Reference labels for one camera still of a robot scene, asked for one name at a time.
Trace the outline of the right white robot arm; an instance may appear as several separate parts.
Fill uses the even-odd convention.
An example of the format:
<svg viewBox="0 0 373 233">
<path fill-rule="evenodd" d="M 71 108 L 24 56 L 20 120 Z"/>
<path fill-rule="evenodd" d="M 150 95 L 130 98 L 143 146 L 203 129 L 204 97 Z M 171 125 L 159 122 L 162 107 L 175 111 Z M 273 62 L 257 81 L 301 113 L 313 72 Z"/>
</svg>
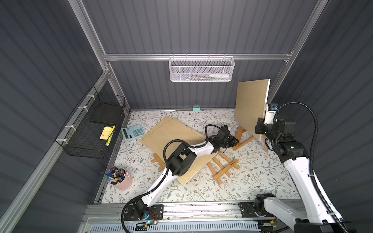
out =
<svg viewBox="0 0 373 233">
<path fill-rule="evenodd" d="M 265 135 L 288 170 L 304 203 L 306 213 L 294 210 L 273 194 L 258 194 L 254 210 L 258 216 L 273 215 L 295 233 L 354 233 L 351 222 L 345 221 L 331 203 L 311 164 L 312 156 L 302 143 L 293 139 L 295 122 L 276 110 L 266 111 L 259 118 L 255 134 Z"/>
</svg>

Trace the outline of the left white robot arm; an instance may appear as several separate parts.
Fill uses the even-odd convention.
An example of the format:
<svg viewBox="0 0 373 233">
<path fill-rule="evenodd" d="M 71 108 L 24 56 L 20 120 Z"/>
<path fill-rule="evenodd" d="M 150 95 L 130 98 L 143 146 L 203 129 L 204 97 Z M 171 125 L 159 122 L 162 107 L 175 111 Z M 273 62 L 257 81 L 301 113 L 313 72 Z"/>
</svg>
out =
<svg viewBox="0 0 373 233">
<path fill-rule="evenodd" d="M 213 124 L 211 126 L 218 128 L 219 131 L 216 135 L 207 136 L 203 143 L 190 145 L 181 139 L 174 139 L 166 144 L 162 152 L 166 167 L 161 176 L 144 194 L 128 202 L 133 206 L 140 220 L 148 218 L 151 207 L 162 192 L 175 179 L 185 175 L 196 158 L 211 155 L 220 149 L 232 148 L 239 143 L 239 140 L 231 135 L 229 126 L 218 127 Z"/>
</svg>

